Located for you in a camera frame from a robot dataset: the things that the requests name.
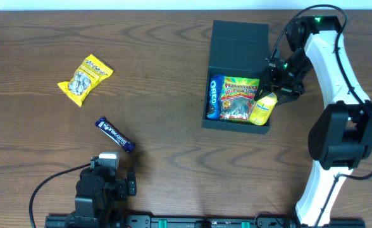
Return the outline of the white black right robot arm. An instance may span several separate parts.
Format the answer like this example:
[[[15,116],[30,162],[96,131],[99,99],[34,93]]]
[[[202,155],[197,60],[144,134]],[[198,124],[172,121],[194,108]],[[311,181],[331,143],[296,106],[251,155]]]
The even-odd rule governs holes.
[[[297,227],[331,227],[330,212],[353,170],[372,151],[372,101],[358,82],[344,46],[346,23],[336,16],[295,16],[285,26],[292,55],[267,59],[257,99],[304,93],[303,78],[314,70],[324,110],[308,136],[313,160],[309,180],[295,206]]]

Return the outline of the Haribo worms candy bag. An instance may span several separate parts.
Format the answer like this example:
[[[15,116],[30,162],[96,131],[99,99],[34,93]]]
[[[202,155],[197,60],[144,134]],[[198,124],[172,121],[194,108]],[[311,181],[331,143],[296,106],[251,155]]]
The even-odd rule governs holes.
[[[249,122],[258,87],[259,79],[225,76],[220,96],[220,120]]]

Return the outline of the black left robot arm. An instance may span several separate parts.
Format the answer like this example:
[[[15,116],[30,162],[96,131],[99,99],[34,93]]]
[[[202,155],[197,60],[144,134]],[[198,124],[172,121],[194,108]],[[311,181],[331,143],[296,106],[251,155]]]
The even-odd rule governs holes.
[[[90,167],[80,173],[76,185],[75,211],[64,221],[64,227],[125,227],[125,219],[116,204],[137,194],[136,175],[130,167],[119,179],[116,158],[94,157]]]

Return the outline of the yellow Mentos bottle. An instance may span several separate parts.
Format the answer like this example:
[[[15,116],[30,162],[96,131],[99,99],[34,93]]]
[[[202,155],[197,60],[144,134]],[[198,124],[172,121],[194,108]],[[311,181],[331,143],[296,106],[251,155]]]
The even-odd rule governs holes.
[[[277,102],[277,96],[274,92],[256,101],[249,117],[250,123],[264,125],[268,121]]]

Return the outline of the blue Oreo cookie pack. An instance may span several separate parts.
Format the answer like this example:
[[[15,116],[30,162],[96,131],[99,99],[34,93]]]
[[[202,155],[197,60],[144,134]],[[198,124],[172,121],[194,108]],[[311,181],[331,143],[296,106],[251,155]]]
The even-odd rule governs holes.
[[[220,98],[224,78],[224,75],[215,75],[209,80],[208,106],[206,108],[207,119],[220,119]]]

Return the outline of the dark green box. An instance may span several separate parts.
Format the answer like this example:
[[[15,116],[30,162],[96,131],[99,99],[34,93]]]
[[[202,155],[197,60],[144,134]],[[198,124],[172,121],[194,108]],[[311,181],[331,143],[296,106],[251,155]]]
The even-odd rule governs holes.
[[[265,59],[270,55],[268,44],[269,26],[259,23],[226,22],[215,20],[211,36],[211,49],[208,65],[208,79],[202,126],[208,129],[231,130],[265,134],[270,122],[264,125],[253,123],[227,122],[206,118],[208,106],[209,80],[215,75],[261,78],[267,66]]]

